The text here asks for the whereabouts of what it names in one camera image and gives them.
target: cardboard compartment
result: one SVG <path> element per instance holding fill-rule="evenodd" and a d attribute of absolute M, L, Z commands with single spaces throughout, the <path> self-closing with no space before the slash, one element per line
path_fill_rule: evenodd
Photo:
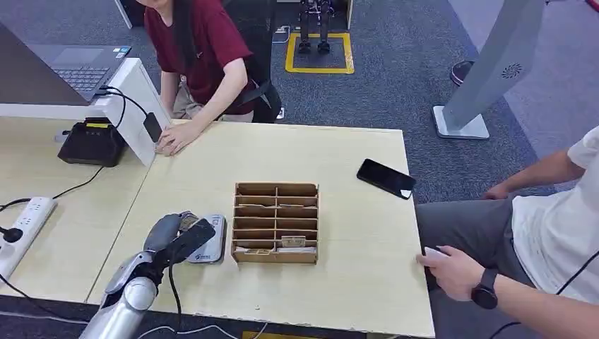
<path fill-rule="evenodd" d="M 318 195 L 315 184 L 277 184 L 277 196 L 311 196 Z"/>
<path fill-rule="evenodd" d="M 316 230 L 276 230 L 275 234 L 277 240 L 281 240 L 281 237 L 305 237 L 306 241 L 316 241 L 318 237 Z"/>
<path fill-rule="evenodd" d="M 316 207 L 318 198 L 298 197 L 298 196 L 278 196 L 277 206 L 279 207 Z"/>
<path fill-rule="evenodd" d="M 276 216 L 275 208 L 264 208 L 258 206 L 237 206 L 235 207 L 235 217 L 258 217 L 274 218 Z"/>
<path fill-rule="evenodd" d="M 233 239 L 275 239 L 275 230 L 233 230 Z"/>
<path fill-rule="evenodd" d="M 316 208 L 304 208 L 304 207 L 279 207 L 276 213 L 277 218 L 311 218 L 316 219 L 318 217 L 318 210 Z"/>
<path fill-rule="evenodd" d="M 277 218 L 277 230 L 318 230 L 318 219 Z"/>
<path fill-rule="evenodd" d="M 275 196 L 235 196 L 235 207 L 274 207 L 277 205 Z"/>
<path fill-rule="evenodd" d="M 275 229 L 275 218 L 247 218 L 247 217 L 235 217 L 233 218 L 233 230 L 243 229 Z"/>
<path fill-rule="evenodd" d="M 316 263 L 315 184 L 238 183 L 231 255 L 237 262 Z"/>
<path fill-rule="evenodd" d="M 238 196 L 276 196 L 277 186 L 261 182 L 237 184 L 235 194 Z"/>

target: speaker grille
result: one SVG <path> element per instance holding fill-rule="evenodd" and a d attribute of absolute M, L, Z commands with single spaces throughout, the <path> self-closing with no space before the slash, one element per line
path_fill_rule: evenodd
<path fill-rule="evenodd" d="M 502 71 L 502 78 L 513 79 L 522 73 L 523 67 L 520 64 L 511 64 Z"/>

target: woman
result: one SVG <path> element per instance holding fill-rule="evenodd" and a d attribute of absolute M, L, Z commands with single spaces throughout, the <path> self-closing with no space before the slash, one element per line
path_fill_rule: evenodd
<path fill-rule="evenodd" d="M 249 88 L 244 58 L 251 52 L 220 0 L 137 0 L 146 6 L 146 30 L 156 48 L 160 98 L 175 119 L 190 119 L 160 136 L 159 153 L 174 155 Z M 251 122 L 252 103 L 220 120 Z"/>

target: white monitor stand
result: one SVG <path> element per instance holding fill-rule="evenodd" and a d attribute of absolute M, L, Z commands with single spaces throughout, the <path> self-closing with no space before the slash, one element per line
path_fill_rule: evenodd
<path fill-rule="evenodd" d="M 447 105 L 433 107 L 442 138 L 488 139 L 481 113 L 529 72 L 546 0 L 504 0 L 497 21 L 464 83 Z"/>
<path fill-rule="evenodd" d="M 128 58 L 119 67 L 108 85 L 119 88 L 147 112 L 154 112 L 164 129 L 170 117 L 162 106 L 160 96 L 140 59 Z M 89 106 L 1 104 L 0 116 L 64 119 L 82 121 L 86 117 L 107 117 L 115 126 L 119 122 L 123 100 L 117 96 L 100 97 Z M 143 126 L 145 116 L 135 105 L 127 102 L 119 133 L 139 160 L 150 166 L 155 157 L 155 145 Z"/>

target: woman's hand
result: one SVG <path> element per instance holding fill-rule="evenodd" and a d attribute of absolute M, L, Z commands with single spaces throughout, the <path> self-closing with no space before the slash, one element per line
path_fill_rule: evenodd
<path fill-rule="evenodd" d="M 208 127 L 202 120 L 191 120 L 184 124 L 168 126 L 160 135 L 156 152 L 171 156 L 177 154 L 185 146 L 196 140 Z"/>

